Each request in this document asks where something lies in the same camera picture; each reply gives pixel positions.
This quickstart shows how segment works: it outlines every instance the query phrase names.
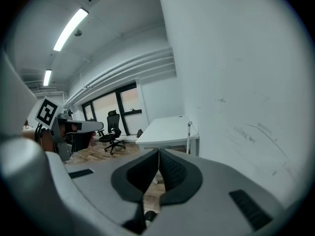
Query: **headrest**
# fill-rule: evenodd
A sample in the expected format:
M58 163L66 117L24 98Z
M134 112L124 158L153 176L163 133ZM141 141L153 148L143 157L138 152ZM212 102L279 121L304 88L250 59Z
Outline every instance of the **headrest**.
M117 113L116 113L116 110L112 110L112 111L109 111L108 112L108 116L114 116L114 115L116 115Z

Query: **black rubber pad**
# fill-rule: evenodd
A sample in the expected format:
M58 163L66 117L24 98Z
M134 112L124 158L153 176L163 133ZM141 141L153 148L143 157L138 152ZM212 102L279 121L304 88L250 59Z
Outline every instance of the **black rubber pad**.
M69 173L69 176L71 178L77 178L77 177L83 177L85 175L92 174L92 173L94 173L94 172L91 171L90 169L87 169L87 170L82 170L82 171L71 172L71 173Z
M272 220L245 191L232 191L229 195L254 230L262 228Z
M166 193L160 198L160 205L182 204L189 200L202 185L202 174L199 168L180 157L159 151L159 171L161 172Z
M154 149L117 168L111 183L123 200L143 203L143 194L158 171L158 150Z

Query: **black office chair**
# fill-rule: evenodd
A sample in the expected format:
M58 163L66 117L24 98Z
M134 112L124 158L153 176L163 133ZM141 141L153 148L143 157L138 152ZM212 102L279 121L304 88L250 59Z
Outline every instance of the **black office chair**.
M116 113L116 110L109 111L107 117L108 134L104 135L103 130L99 132L99 134L102 135L99 138L99 141L102 143L110 143L110 146L106 147L104 150L107 151L108 148L112 148L110 150L111 155L113 155L113 149L116 146L126 148L124 141L116 140L116 138L120 137L120 134L122 133L119 129L119 119L120 115Z

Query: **black cushion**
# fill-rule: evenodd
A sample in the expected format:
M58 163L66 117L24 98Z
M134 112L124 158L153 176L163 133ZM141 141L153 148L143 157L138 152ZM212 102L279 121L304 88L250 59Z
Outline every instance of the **black cushion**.
M113 135L113 134L108 134L108 135L104 135L102 137L99 138L99 141L102 143L107 143L110 141L115 140L116 138L118 138L119 136L117 134Z
M119 129L119 119L120 115L115 114L107 117L107 127L108 127L108 133L112 132L112 128L115 130L115 133L120 136L122 133L121 130Z

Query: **window frame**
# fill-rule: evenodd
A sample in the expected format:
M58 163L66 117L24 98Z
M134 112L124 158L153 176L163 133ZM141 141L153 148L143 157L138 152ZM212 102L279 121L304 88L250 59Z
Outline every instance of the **window frame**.
M122 118L122 123L123 123L123 126L124 126L124 129L125 129L125 133L127 136L130 135L129 133L129 130L128 130L128 126L127 126L127 123L126 123L126 120L125 120L125 116L130 116L130 115L135 115L135 114L141 114L142 113L142 109L136 109L136 110L132 110L132 111L126 111L124 110L124 107L123 107L123 102L122 102L122 98L121 98L121 93L122 92L125 92L125 91L128 91L130 89L134 89L134 88L137 88L137 84L136 83L132 83L132 84L128 84L126 86L123 86L121 88L117 88L115 90L112 90L110 92L107 92L105 94L102 94L84 104L82 104L82 110L83 110L83 114L84 114L84 118L86 121L97 121L96 119L96 115L95 115L95 111L94 111L94 107L93 107L93 101L95 100L98 100L104 96L107 96L111 93L115 93L116 95L116 100L117 100L117 104L118 104L118 109L119 109L119 112L120 112L120 116ZM86 115L86 112L85 112L85 107L87 107L88 105L91 106L91 110L92 110L92 115L93 115L93 119L92 120L87 120L87 115Z

